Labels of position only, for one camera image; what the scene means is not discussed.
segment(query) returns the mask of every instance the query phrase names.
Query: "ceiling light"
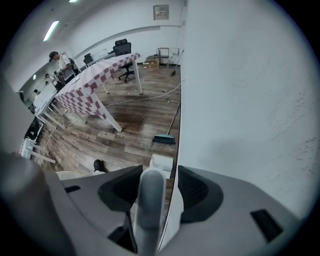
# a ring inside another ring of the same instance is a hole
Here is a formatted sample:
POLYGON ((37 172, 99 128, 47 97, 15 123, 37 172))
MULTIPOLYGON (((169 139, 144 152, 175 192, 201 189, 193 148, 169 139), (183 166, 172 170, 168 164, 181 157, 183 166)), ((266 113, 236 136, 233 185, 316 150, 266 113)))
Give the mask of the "ceiling light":
POLYGON ((56 20, 55 22, 53 22, 48 30, 48 32, 46 33, 43 41, 47 41, 51 35, 51 33, 54 31, 55 27, 57 26, 59 20, 56 20))

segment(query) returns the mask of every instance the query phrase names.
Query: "black office chair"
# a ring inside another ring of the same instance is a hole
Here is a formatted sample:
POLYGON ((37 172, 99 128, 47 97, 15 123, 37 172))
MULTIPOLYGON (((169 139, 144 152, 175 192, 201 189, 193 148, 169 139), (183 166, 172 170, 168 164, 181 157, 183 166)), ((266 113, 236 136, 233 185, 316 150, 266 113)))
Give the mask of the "black office chair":
POLYGON ((85 64, 89 64, 90 62, 93 62, 93 61, 94 61, 94 59, 92 58, 92 56, 91 56, 90 53, 88 53, 88 54, 86 54, 86 55, 84 56, 83 62, 84 62, 85 64))
MULTIPOLYGON (((127 39, 122 39, 115 41, 115 46, 113 47, 114 53, 116 56, 130 54, 131 53, 131 43, 127 39)), ((121 77, 125 76, 124 82, 127 82, 128 76, 134 74, 134 71, 129 71, 129 68, 132 69, 132 62, 122 66, 122 69, 126 69, 126 72, 118 77, 121 80, 121 77)))

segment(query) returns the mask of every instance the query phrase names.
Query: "checkered tablecloth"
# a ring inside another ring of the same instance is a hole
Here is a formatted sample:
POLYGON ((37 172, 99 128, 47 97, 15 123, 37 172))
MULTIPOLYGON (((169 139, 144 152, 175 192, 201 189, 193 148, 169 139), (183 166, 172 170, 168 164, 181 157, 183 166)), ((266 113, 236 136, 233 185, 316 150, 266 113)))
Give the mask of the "checkered tablecloth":
POLYGON ((56 95, 56 99, 68 111, 97 115, 101 119, 106 119, 101 101, 95 94, 95 89, 102 86, 114 72, 122 66, 138 59, 139 53, 129 53, 99 61, 77 75, 78 81, 65 87, 56 95))

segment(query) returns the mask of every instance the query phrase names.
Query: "wooden floor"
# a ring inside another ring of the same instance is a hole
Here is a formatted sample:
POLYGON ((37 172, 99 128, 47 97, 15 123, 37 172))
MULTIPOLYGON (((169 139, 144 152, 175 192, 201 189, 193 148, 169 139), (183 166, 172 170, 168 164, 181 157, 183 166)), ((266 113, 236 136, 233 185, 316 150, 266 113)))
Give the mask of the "wooden floor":
MULTIPOLYGON (((110 94, 102 87, 96 91, 101 102, 107 106, 114 103, 151 98, 163 95, 175 89, 180 79, 180 69, 175 76, 170 76, 172 69, 145 69, 139 66, 139 74, 143 94, 139 95, 136 80, 131 75, 131 81, 109 80, 110 94)), ((180 102, 181 88, 168 95, 152 100, 142 100, 106 107, 114 119, 122 127, 122 132, 116 131, 106 120, 98 116, 86 116, 84 124, 70 112, 64 117, 50 112, 55 119, 63 122, 67 129, 51 129, 44 126, 39 145, 49 151, 48 157, 56 160, 56 164, 34 160, 43 168, 53 172, 75 171, 80 174, 93 172, 93 162, 96 159, 104 161, 109 172, 119 169, 143 165, 149 167, 152 154, 172 157, 177 160, 178 144, 167 145, 154 143, 154 135, 166 134, 180 102)), ((170 135, 178 143, 180 129, 180 111, 173 122, 170 135)), ((172 195, 173 179, 167 180, 165 209, 172 195)))

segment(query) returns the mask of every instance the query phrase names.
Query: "black shoe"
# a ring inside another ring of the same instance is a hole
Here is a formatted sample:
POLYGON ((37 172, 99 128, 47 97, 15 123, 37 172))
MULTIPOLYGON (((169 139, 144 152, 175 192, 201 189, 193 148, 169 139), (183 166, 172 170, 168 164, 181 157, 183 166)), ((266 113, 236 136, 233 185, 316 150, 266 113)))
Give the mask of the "black shoe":
POLYGON ((94 171, 100 171, 100 172, 104 172, 107 173, 108 171, 105 169, 104 166, 104 162, 102 162, 101 160, 97 159, 93 162, 93 168, 94 171))

